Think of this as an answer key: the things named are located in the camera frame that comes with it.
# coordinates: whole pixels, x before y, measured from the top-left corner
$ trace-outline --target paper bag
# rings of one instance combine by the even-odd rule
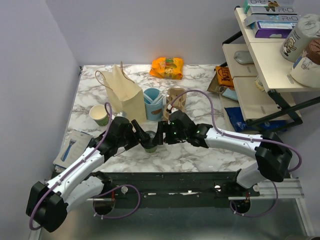
[[[96,71],[95,78],[105,86],[113,111],[124,112],[129,121],[135,119],[143,123],[147,120],[143,90],[123,72],[122,63],[121,68],[113,65],[112,71]]]

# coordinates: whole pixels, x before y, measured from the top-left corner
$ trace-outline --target blue cup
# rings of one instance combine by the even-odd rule
[[[157,88],[148,88],[144,91],[144,93],[152,100],[155,100],[159,96],[160,90]],[[161,100],[158,104],[150,104],[150,101],[144,98],[144,105],[146,119],[150,121],[158,121],[162,118],[164,108],[163,100]]]

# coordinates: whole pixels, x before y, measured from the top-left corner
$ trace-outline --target gray wall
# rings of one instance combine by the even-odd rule
[[[294,98],[297,103],[320,96],[320,92],[296,93]],[[282,140],[297,148],[303,157],[301,167],[293,173],[299,177],[305,194],[305,203],[310,215],[313,228],[320,236],[320,107],[311,106],[301,110],[303,124],[284,133]],[[298,162],[294,156],[291,166]]]
[[[44,0],[2,0],[0,12],[0,239],[24,240],[29,192],[51,173],[79,67]]]
[[[245,0],[46,0],[81,64],[150,64],[182,57],[187,64],[225,61],[222,42],[238,32]],[[302,15],[319,0],[295,0]]]

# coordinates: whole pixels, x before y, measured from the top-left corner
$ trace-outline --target orange snack bag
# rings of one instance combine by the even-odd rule
[[[152,61],[150,74],[161,79],[182,79],[184,60],[181,58],[160,57]]]
[[[231,78],[229,68],[226,66],[216,66],[215,67],[218,82],[220,85],[234,87],[234,82]]]

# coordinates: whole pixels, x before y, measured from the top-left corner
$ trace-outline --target green and white cup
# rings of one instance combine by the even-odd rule
[[[101,127],[106,126],[109,122],[105,106],[102,104],[93,106],[89,111],[89,116]]]

